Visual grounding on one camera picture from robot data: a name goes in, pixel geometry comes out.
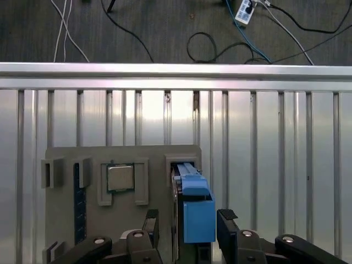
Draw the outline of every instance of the blue plastic block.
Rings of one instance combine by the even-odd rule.
[[[190,163],[178,164],[182,183],[184,243],[215,241],[215,200],[208,182]],[[187,201],[185,196],[199,198]]]
[[[183,195],[206,196],[209,195],[209,187],[206,178],[201,175],[181,176]]]
[[[215,241],[215,201],[183,202],[184,243]]]

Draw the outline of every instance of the black clamp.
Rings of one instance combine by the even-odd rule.
[[[158,210],[148,210],[142,229],[125,232],[114,244],[107,236],[86,238],[50,264],[162,264],[158,219]]]
[[[296,235],[284,234],[275,244],[252,230],[240,230],[232,210],[217,211],[217,240],[227,264],[347,264]]]

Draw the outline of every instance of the dark gray carpet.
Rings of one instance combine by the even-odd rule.
[[[106,18],[100,0],[73,1],[69,29],[91,62],[149,62],[142,45]],[[63,0],[56,2],[63,8]],[[272,2],[289,11],[302,25],[332,30],[345,13],[349,0]],[[301,31],[284,15],[275,10],[273,12],[305,48],[330,36]],[[112,16],[144,41],[157,63],[191,63],[186,53],[186,42],[197,31],[211,34],[218,50],[243,40],[221,0],[117,0]],[[344,23],[345,26],[349,24],[352,24],[352,14]],[[51,62],[59,25],[59,15],[50,0],[0,0],[0,61]],[[262,8],[256,9],[245,32],[273,60],[300,51]],[[352,29],[311,51],[309,54],[316,65],[352,65],[351,32]],[[73,45],[69,41],[67,43],[67,61],[84,62]],[[209,59],[212,56],[212,46],[205,37],[194,38],[190,48],[197,59]],[[218,62],[238,64],[248,58],[249,51],[237,47],[225,53]],[[61,42],[58,61],[62,59]],[[307,61],[300,55],[281,63],[303,65]]]

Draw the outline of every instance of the power strip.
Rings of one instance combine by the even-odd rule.
[[[249,0],[242,0],[242,4],[241,4],[240,8],[238,9],[236,17],[235,17],[236,21],[241,26],[247,26],[249,21],[252,18],[254,9],[257,6],[257,2],[255,0],[252,0],[252,3],[253,3],[252,11],[250,13],[248,13],[247,9],[248,9],[248,7],[251,6],[251,3]]]

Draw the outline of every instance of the white cable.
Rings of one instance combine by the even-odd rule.
[[[263,3],[262,1],[257,1],[259,4],[261,4],[262,6],[265,7],[265,9],[269,12],[269,14],[271,15],[271,17],[277,22],[277,24],[279,24],[280,27],[282,27],[283,30],[285,30],[287,32],[288,35],[291,36],[291,38],[293,38],[293,40],[297,43],[297,45],[300,47],[300,49],[303,51],[304,56],[306,56],[307,60],[309,61],[309,63],[311,65],[314,65],[313,61],[311,60],[311,58],[308,56],[308,54],[305,52],[305,49],[302,47],[301,43],[299,43],[299,41],[297,40],[297,38],[295,38],[295,36],[283,25],[281,24],[281,22],[273,15],[273,13],[271,13],[269,7]]]
[[[67,24],[64,20],[64,16],[62,15],[60,9],[57,7],[57,5],[54,3],[53,0],[50,0],[51,3],[53,4],[53,6],[55,7],[56,11],[59,13],[61,19],[62,19],[62,22],[65,26],[65,29],[66,29],[66,32],[67,32],[67,35],[68,35],[68,38],[70,39],[70,41],[72,42],[72,44],[76,47],[76,49],[82,54],[82,56],[86,59],[87,62],[89,62],[89,59],[87,58],[86,54],[84,54],[84,52],[81,50],[81,48],[76,44],[76,42],[73,41],[71,35],[70,35],[70,32],[68,31],[68,28],[67,28]]]
[[[66,4],[67,4],[67,0],[65,0],[65,4],[64,4],[64,12],[63,12],[63,14],[62,14],[63,17],[65,17]],[[57,35],[57,38],[56,38],[55,53],[54,53],[54,62],[56,62],[57,49],[58,49],[58,47],[59,47],[59,40],[60,40],[61,31],[62,31],[62,25],[63,25],[63,23],[62,23],[62,20],[61,20],[60,29],[59,29],[59,34]]]
[[[66,22],[67,27],[68,27],[68,21],[70,19],[71,11],[72,11],[72,0],[70,0],[70,9],[67,16],[67,22]],[[67,40],[67,31],[65,33],[65,39],[64,39],[64,62],[66,61],[66,40]]]

